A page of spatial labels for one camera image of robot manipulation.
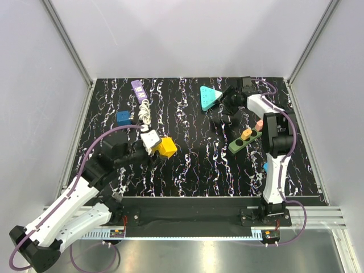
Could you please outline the teal triangular power strip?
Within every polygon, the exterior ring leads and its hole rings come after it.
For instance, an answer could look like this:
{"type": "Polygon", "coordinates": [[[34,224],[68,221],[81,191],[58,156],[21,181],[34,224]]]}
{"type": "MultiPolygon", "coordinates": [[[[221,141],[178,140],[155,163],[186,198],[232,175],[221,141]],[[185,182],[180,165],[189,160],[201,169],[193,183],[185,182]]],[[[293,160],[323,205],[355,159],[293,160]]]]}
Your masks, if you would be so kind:
{"type": "Polygon", "coordinates": [[[201,98],[201,108],[203,111],[208,111],[216,101],[218,101],[222,96],[222,92],[209,88],[207,86],[200,87],[200,98],[201,98]]]}

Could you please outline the yellow cube socket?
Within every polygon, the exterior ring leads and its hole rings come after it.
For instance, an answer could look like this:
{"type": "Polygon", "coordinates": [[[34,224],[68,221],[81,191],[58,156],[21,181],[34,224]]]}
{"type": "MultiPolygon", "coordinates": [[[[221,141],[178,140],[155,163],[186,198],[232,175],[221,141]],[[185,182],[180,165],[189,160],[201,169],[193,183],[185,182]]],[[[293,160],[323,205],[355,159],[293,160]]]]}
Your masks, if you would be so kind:
{"type": "Polygon", "coordinates": [[[155,148],[162,156],[170,158],[177,152],[177,147],[170,137],[162,137],[162,142],[155,148]]]}

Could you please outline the pink plug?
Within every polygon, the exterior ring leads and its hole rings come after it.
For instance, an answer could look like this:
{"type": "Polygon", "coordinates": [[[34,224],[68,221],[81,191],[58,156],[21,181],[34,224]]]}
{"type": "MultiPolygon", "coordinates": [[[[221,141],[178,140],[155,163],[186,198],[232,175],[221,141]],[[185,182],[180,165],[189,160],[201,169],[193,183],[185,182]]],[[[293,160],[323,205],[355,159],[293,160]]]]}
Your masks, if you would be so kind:
{"type": "Polygon", "coordinates": [[[263,128],[263,121],[259,120],[256,124],[255,124],[255,129],[256,131],[261,131],[263,128]]]}

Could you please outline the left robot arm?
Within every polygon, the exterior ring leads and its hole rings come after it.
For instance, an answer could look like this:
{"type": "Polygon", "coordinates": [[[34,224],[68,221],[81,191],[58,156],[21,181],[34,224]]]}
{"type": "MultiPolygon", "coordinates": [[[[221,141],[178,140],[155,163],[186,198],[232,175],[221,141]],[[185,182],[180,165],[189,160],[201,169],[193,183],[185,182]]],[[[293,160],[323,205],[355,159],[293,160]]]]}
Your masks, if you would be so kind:
{"type": "Polygon", "coordinates": [[[9,236],[15,245],[9,266],[14,265],[16,253],[28,262],[26,270],[46,272],[60,258],[65,249],[87,232],[104,224],[126,223],[123,205],[115,193],[104,190],[118,180],[119,169],[128,166],[154,168],[168,156],[158,149],[163,142],[155,130],[140,134],[130,143],[124,133],[126,126],[117,127],[99,136],[87,150],[78,174],[68,188],[31,223],[14,226],[9,236]],[[98,194],[102,198],[91,209],[73,218],[73,215],[98,194]]]}

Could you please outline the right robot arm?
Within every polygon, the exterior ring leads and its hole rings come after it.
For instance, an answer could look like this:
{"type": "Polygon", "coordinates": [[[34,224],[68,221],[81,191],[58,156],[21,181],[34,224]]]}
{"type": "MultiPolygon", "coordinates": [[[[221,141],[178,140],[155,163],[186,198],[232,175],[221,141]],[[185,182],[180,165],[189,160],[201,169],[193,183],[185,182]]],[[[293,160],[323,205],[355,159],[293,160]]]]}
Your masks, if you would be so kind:
{"type": "Polygon", "coordinates": [[[260,94],[253,81],[262,82],[249,76],[239,78],[237,86],[223,91],[218,102],[226,115],[233,116],[239,108],[245,107],[263,121],[262,146],[267,156],[268,171],[260,204],[252,220],[268,226],[283,218],[286,211],[288,201],[284,187],[288,164],[296,146],[296,118],[294,112],[285,111],[266,98],[277,92],[276,87],[268,82],[267,85],[274,91],[260,94]]]}

